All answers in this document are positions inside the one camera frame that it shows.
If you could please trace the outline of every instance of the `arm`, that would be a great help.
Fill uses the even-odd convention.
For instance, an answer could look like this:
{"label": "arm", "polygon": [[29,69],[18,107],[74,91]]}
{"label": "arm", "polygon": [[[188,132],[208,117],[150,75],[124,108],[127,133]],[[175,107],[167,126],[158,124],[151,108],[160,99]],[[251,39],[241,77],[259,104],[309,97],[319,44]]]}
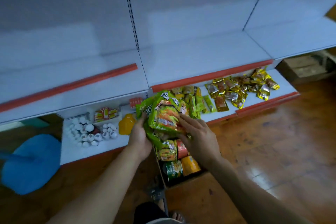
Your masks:
{"label": "arm", "polygon": [[128,145],[103,175],[80,197],[52,217],[48,224],[110,224],[114,221],[139,164],[152,149],[142,127],[145,118],[144,114],[134,125]]}
{"label": "arm", "polygon": [[216,135],[203,120],[181,115],[180,123],[193,137],[189,140],[180,135],[188,151],[210,171],[248,223],[311,223],[252,181],[240,177],[231,163],[222,158]]}

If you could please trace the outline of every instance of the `forearm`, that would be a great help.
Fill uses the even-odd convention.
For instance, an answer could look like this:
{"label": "forearm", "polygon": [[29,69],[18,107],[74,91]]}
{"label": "forearm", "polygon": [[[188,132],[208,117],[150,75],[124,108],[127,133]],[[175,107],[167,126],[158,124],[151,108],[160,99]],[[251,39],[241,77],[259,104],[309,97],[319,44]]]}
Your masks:
{"label": "forearm", "polygon": [[226,159],[212,162],[208,169],[249,224],[311,223],[252,181],[240,177]]}
{"label": "forearm", "polygon": [[126,147],[85,193],[49,223],[112,223],[139,164],[134,149]]}

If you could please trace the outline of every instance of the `leg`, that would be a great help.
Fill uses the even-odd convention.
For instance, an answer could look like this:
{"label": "leg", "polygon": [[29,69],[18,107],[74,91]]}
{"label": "leg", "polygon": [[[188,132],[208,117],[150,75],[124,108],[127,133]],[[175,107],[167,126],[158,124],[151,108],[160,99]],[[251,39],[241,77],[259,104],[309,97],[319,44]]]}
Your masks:
{"label": "leg", "polygon": [[146,202],[135,209],[133,224],[146,224],[152,220],[168,218],[168,216],[153,202]]}

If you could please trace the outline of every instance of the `blue round stool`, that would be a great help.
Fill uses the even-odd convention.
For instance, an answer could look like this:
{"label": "blue round stool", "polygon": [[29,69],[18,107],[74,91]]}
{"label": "blue round stool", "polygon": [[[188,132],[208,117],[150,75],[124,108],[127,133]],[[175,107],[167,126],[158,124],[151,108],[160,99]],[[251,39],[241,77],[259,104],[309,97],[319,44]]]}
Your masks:
{"label": "blue round stool", "polygon": [[6,159],[1,182],[19,195],[46,184],[60,167],[61,143],[51,135],[37,135],[17,148],[13,154],[1,153]]}

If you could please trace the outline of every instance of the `tiled floor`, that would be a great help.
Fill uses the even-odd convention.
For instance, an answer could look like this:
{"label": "tiled floor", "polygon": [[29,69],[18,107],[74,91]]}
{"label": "tiled floor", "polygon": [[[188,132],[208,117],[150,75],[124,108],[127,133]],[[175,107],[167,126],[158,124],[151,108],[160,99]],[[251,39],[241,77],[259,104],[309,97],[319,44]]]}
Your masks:
{"label": "tiled floor", "polygon": [[[213,125],[222,155],[260,187],[314,223],[336,220],[336,90],[330,82],[297,86],[301,97],[255,116]],[[9,143],[0,134],[0,143]],[[0,187],[2,223],[44,223],[78,196],[118,153],[62,166],[42,189],[20,197]],[[139,167],[115,223],[132,223],[158,174],[154,155]],[[210,175],[166,192],[169,210],[192,223],[245,223]]]}

